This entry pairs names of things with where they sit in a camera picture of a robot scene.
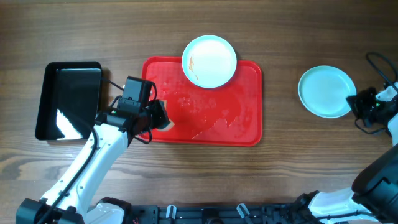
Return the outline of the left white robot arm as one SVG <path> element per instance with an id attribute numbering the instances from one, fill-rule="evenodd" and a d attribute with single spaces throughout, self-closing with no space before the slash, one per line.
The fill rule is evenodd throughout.
<path id="1" fill-rule="evenodd" d="M 98 113 L 91 135 L 60 180 L 40 200 L 25 199 L 17 223 L 129 223 L 131 204 L 104 198 L 91 200 L 116 159 L 133 139 L 170 123 L 165 102 L 146 103 L 121 98 L 117 107 Z"/>

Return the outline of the light blue plate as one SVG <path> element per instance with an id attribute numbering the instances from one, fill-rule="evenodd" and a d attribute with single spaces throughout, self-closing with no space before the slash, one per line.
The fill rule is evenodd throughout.
<path id="1" fill-rule="evenodd" d="M 237 55 L 222 37 L 203 35 L 193 39 L 181 59 L 186 78 L 202 88 L 218 88 L 228 83 L 237 68 Z"/>
<path id="2" fill-rule="evenodd" d="M 307 70 L 299 80 L 298 96 L 311 113 L 334 119 L 351 111 L 347 97 L 356 95 L 352 79 L 342 70 L 320 65 Z"/>

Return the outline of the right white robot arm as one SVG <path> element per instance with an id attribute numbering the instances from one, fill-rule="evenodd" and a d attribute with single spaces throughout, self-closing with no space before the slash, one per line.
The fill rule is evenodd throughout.
<path id="1" fill-rule="evenodd" d="M 397 223 L 397 84 L 381 92 L 368 88 L 347 97 L 355 117 L 365 126 L 383 124 L 392 148 L 355 178 L 352 186 L 335 192 L 302 194 L 290 206 L 292 223 L 340 223 L 365 219 Z"/>

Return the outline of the green yellow sponge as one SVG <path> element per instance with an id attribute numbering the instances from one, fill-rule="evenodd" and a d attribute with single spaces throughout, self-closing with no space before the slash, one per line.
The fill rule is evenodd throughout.
<path id="1" fill-rule="evenodd" d="M 166 100 L 161 100 L 160 101 L 161 104 L 164 106 L 164 108 L 167 107 L 167 101 Z M 166 132 L 169 131 L 170 129 L 172 129 L 174 127 L 175 123 L 169 119 L 164 125 L 162 125 L 161 127 L 157 128 L 158 131 L 162 131 L 162 132 Z"/>

